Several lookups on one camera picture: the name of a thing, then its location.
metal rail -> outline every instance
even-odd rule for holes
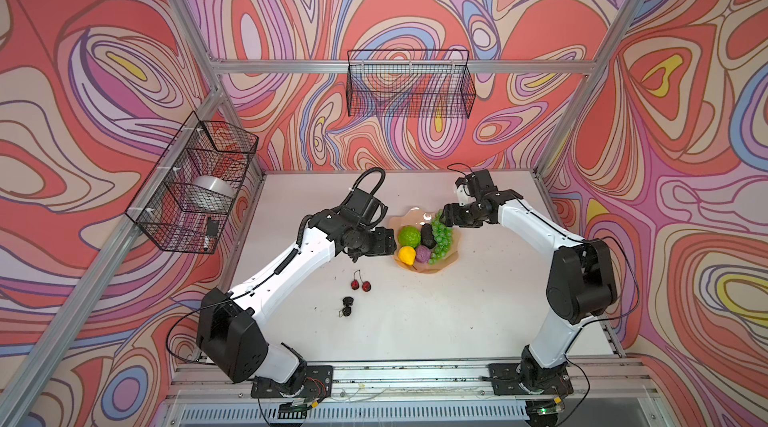
[[[215,90],[225,92],[224,86],[221,84],[221,79],[214,72],[214,68],[210,63],[210,51],[203,40],[203,36],[200,33],[200,29],[197,27],[197,23],[192,16],[192,10],[190,9],[187,0],[168,0],[168,6],[170,7],[171,14],[181,29],[182,34],[187,40],[192,54],[194,55],[197,65],[200,67],[200,71],[208,81],[208,85]],[[240,116],[237,115],[237,111],[232,105],[232,99],[229,95],[224,96],[222,115],[232,125],[243,126]]]
[[[581,80],[581,83],[574,92],[571,102],[555,126],[554,132],[552,132],[547,144],[544,146],[542,155],[534,166],[535,172],[540,172],[546,168],[560,153],[560,146],[571,135],[576,120],[581,116],[584,108],[586,108],[590,95],[598,87],[603,72],[608,68],[610,58],[613,57],[616,49],[618,49],[619,43],[632,25],[632,20],[638,15],[644,1],[624,0],[624,3],[619,8],[619,12],[616,14],[616,18],[608,28],[600,48],[598,48],[594,70],[589,76]]]
[[[645,397],[658,395],[642,359],[620,359],[618,356],[574,357],[584,369],[569,366],[568,374],[574,397],[586,393],[589,377],[590,397]],[[493,397],[490,382],[480,380],[488,375],[488,364],[515,363],[519,359],[411,360],[331,362],[332,395],[328,402],[348,403],[374,397],[384,400],[463,401]],[[182,403],[251,400],[250,383],[233,384],[226,374],[207,365],[181,365],[168,390],[167,399]],[[551,399],[552,395],[504,395],[504,399]]]
[[[365,60],[375,64],[374,60]],[[388,60],[387,64],[418,64],[418,60]],[[430,60],[429,64],[451,64]],[[212,60],[216,74],[346,74],[346,60]],[[592,60],[469,60],[472,74],[591,74]]]
[[[197,109],[198,116],[201,119],[211,118],[219,101],[220,92],[212,90]],[[187,125],[186,127],[190,128],[179,132],[176,141],[168,147],[168,152],[158,166],[170,167],[176,161],[194,130],[191,127],[197,122],[194,116],[191,117],[194,119],[193,124]],[[164,171],[155,169],[134,203],[146,204],[164,176]],[[91,266],[78,280],[64,305],[56,312],[56,316],[34,344],[32,351],[5,386],[0,396],[0,426],[15,427],[24,423],[34,402],[55,373],[64,354],[69,350],[140,234],[139,228],[128,217],[122,216],[118,227],[101,247]]]

white table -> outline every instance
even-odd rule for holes
[[[549,217],[531,173],[493,172],[500,189],[520,192]],[[254,221],[234,274],[234,284],[252,277],[296,238],[307,213],[338,205],[357,173],[281,173],[266,178]],[[370,190],[371,175],[361,185]],[[414,206],[427,211],[456,202],[454,172],[388,173],[376,196],[401,216]],[[544,289],[549,265],[504,227],[463,229],[460,259],[440,273],[418,274],[390,257],[345,254],[317,269],[278,308],[266,326],[271,343],[284,342],[311,362],[352,360],[484,359],[519,356],[536,336],[548,311]],[[372,290],[352,291],[360,269]],[[340,318],[342,298],[355,303]],[[588,326],[571,355],[610,355],[598,323]]]

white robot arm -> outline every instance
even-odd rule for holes
[[[371,172],[378,172],[380,179],[368,193],[358,186]],[[265,325],[303,279],[340,252],[353,261],[395,252],[394,232],[376,227],[387,210],[373,196],[384,176],[377,167],[367,170],[338,207],[306,216],[296,242],[255,276],[228,293],[213,289],[206,294],[197,345],[233,382],[255,375],[272,379],[285,394],[301,388],[306,363],[287,345],[269,344],[259,325]],[[500,223],[552,263],[547,287],[551,308],[535,340],[523,350],[515,382],[528,393],[542,393],[553,386],[560,393],[562,385],[570,385],[563,381],[565,353],[575,336],[617,297],[608,247],[546,220],[513,190],[499,191],[487,170],[458,179],[456,187],[461,202],[443,209],[442,221],[448,227]],[[376,212],[379,216],[374,221]]]
[[[370,173],[379,182],[370,193],[358,188]],[[228,293],[213,289],[200,305],[197,346],[233,382],[252,375],[271,379],[282,393],[292,395],[306,380],[306,362],[287,345],[269,344],[259,325],[265,325],[277,306],[315,269],[344,252],[355,262],[360,257],[392,255],[392,229],[376,227],[387,207],[373,195],[385,177],[373,167],[364,172],[337,207],[304,217],[296,243],[255,276],[232,287]]]
[[[517,233],[551,263],[547,284],[550,309],[538,335],[526,345],[518,371],[528,393],[570,385],[565,355],[579,331],[617,300],[610,250],[602,240],[586,240],[539,214],[513,190],[498,190],[487,170],[456,180],[459,203],[443,208],[447,227],[477,228],[498,223]]]

swirl pattern backdrop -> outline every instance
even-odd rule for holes
[[[166,0],[0,0],[0,389],[207,93]],[[152,419],[253,188],[213,256],[136,242],[26,425]]]
[[[187,0],[221,59],[346,59],[349,49],[464,47],[473,59],[594,57],[624,0]],[[223,81],[266,170],[532,167],[580,76],[475,77],[470,120],[350,119],[345,75]]]
[[[768,422],[767,20],[647,0],[546,175],[568,228],[626,249],[615,328],[682,425]]]

grape cluster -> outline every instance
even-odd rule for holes
[[[435,236],[437,246],[432,251],[431,258],[428,260],[429,265],[434,265],[438,260],[445,258],[448,250],[451,249],[451,245],[453,244],[453,229],[451,227],[446,227],[440,222],[441,215],[442,210],[437,212],[435,220],[432,221],[432,234]]]

